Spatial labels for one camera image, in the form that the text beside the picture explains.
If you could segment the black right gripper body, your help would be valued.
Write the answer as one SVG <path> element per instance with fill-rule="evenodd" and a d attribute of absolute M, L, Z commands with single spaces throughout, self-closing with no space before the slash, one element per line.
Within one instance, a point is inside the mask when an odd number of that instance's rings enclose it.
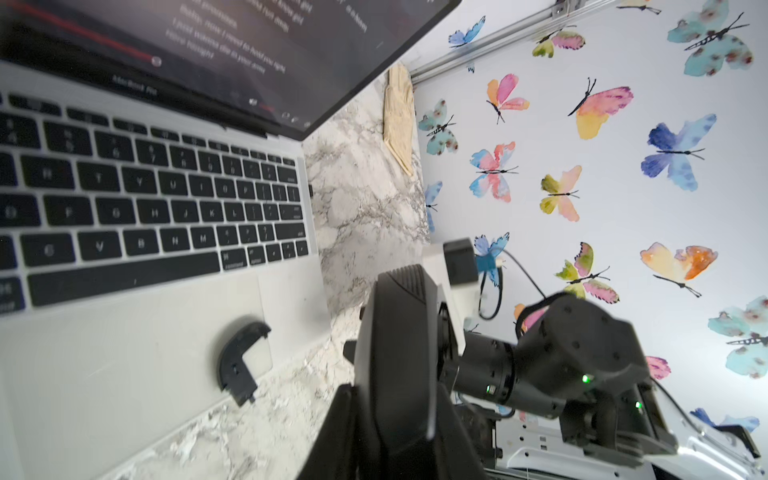
<path fill-rule="evenodd" d="M 484 479 L 482 453 L 454 388 L 498 391 L 498 343 L 475 332 L 457 347 L 446 302 L 425 269 L 379 275 L 354 352 L 355 438 L 348 479 Z"/>

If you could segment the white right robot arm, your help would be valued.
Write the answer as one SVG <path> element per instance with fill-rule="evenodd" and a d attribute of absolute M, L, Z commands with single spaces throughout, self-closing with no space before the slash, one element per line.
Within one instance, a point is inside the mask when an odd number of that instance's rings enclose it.
<path fill-rule="evenodd" d="M 344 346 L 362 479 L 761 479 L 741 425 L 709 426 L 654 380 L 631 324 L 566 293 L 515 343 L 456 332 L 413 265 L 382 274 Z"/>

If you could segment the black mouse battery cover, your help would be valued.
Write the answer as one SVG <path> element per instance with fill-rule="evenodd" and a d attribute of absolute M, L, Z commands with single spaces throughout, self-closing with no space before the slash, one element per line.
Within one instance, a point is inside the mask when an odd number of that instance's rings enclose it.
<path fill-rule="evenodd" d="M 271 328 L 266 323 L 250 322 L 241 327 L 220 351 L 216 369 L 218 385 L 231 395 L 238 407 L 246 402 L 253 403 L 258 389 L 244 355 L 260 340 L 266 340 L 270 333 Z"/>

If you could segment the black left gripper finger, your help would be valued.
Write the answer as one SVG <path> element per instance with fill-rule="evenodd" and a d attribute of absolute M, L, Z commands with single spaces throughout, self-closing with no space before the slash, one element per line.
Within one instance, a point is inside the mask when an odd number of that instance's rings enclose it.
<path fill-rule="evenodd" d="M 350 480 L 357 478 L 356 389 L 341 385 L 310 450 L 298 480 Z"/>

